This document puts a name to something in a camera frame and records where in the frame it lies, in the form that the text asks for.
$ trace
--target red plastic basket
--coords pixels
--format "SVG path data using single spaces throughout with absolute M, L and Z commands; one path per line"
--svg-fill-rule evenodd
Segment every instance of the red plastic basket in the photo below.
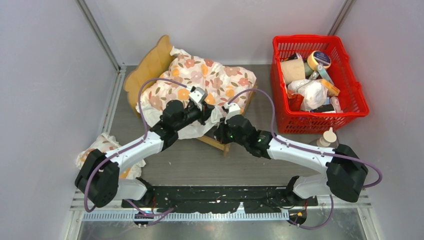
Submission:
M 278 131 L 284 134 L 321 134 L 333 127 L 336 131 L 358 117 L 365 117 L 370 110 L 349 65 L 349 55 L 337 36 L 293 35 L 276 36 L 273 41 L 274 56 L 271 67 L 271 85 L 277 116 Z M 300 53 L 307 58 L 319 50 L 331 58 L 328 74 L 340 89 L 338 96 L 343 113 L 312 113 L 291 111 L 294 98 L 288 99 L 280 61 Z

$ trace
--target white wall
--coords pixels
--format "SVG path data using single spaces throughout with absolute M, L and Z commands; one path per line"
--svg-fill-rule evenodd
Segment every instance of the white wall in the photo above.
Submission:
M 158 39 L 223 64 L 272 61 L 277 35 L 330 30 L 343 0 L 87 0 L 113 54 L 138 65 Z
M 357 1 L 337 34 L 370 108 L 340 140 L 381 168 L 368 192 L 390 240 L 424 234 L 423 11 L 423 1 Z
M 115 70 L 73 0 L 0 7 L 0 233 L 57 240 Z

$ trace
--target white bottle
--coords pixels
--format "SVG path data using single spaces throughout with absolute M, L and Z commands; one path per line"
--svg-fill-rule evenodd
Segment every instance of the white bottle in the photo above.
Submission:
M 328 131 L 325 131 L 322 134 L 322 137 L 317 140 L 313 140 L 309 145 L 317 146 L 321 148 L 328 148 L 330 144 L 334 143 L 337 140 L 337 135 L 333 132 L 333 128 L 330 127 Z

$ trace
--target floral fabric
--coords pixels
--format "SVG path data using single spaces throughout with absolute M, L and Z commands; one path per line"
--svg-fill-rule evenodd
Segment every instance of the floral fabric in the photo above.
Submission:
M 219 62 L 192 56 L 176 48 L 173 48 L 170 54 L 176 58 L 170 64 L 168 71 L 160 77 L 201 87 L 207 93 L 206 102 L 219 106 L 220 111 L 222 111 L 220 106 L 230 101 L 237 93 L 255 85 L 255 74 L 243 67 L 224 66 Z M 248 95 L 248 92 L 244 93 L 233 102 L 244 109 Z M 159 111 L 163 111 L 171 100 L 180 100 L 185 107 L 189 102 L 189 91 L 175 83 L 157 81 L 141 96 L 142 103 L 149 103 Z

